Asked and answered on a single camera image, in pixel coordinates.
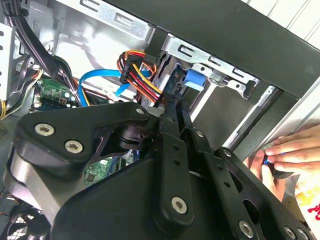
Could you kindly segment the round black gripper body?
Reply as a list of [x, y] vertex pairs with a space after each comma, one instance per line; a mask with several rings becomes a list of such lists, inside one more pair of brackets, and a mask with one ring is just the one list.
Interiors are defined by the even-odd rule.
[[70, 198], [53, 240], [233, 240], [211, 184], [185, 160], [140, 160]]

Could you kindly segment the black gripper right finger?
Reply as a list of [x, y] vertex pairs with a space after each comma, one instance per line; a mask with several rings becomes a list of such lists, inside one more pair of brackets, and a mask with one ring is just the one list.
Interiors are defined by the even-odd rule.
[[178, 104], [194, 221], [184, 240], [309, 240], [307, 228], [229, 149], [212, 150]]

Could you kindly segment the person's hand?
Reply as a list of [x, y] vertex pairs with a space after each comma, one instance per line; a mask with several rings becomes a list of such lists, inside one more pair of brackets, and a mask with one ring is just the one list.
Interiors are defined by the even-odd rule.
[[286, 180], [274, 179], [270, 168], [264, 164], [265, 152], [259, 150], [250, 160], [248, 157], [243, 164], [263, 183], [263, 185], [282, 202], [285, 194]]
[[320, 126], [276, 139], [265, 154], [278, 171], [297, 174], [319, 172]]

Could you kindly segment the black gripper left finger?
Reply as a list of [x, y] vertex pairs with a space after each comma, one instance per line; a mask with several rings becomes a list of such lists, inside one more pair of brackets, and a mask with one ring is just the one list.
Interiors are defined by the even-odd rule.
[[134, 102], [29, 113], [15, 128], [11, 174], [53, 226], [63, 205], [88, 188], [82, 179], [90, 163], [129, 150], [140, 151], [138, 161], [188, 163], [178, 120], [178, 105], [183, 102], [171, 95], [162, 101], [164, 112], [159, 116]]

